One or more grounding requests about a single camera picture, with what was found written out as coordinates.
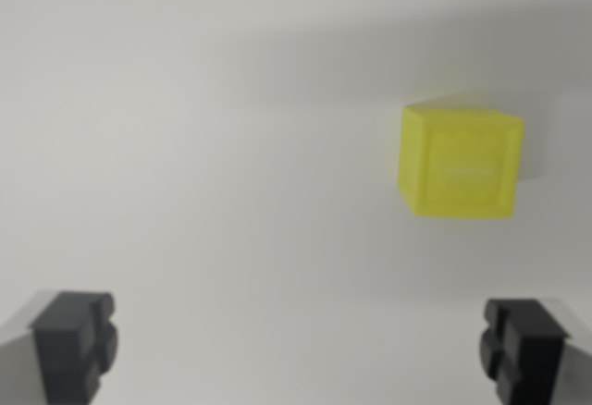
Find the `cube face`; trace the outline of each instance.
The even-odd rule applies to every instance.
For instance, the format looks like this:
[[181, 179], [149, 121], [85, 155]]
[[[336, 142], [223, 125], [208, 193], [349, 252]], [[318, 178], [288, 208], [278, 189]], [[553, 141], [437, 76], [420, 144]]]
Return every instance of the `cube face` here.
[[405, 108], [401, 193], [418, 215], [511, 216], [523, 131], [495, 111]]

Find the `yellow cube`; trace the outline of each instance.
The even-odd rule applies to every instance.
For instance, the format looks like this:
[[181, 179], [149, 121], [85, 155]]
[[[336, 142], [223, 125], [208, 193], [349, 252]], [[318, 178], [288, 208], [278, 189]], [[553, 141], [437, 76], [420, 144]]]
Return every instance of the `yellow cube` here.
[[417, 215], [510, 217], [523, 136], [497, 111], [405, 107], [399, 189]]

